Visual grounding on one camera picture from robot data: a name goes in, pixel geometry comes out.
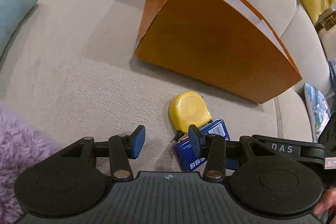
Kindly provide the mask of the person's right hand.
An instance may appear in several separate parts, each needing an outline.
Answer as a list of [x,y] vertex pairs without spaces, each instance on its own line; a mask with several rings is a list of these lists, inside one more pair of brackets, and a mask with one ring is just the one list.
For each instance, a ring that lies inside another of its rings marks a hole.
[[330,209],[335,208],[335,200],[336,200],[336,189],[330,188],[324,192],[321,199],[317,203],[313,214],[320,215]]

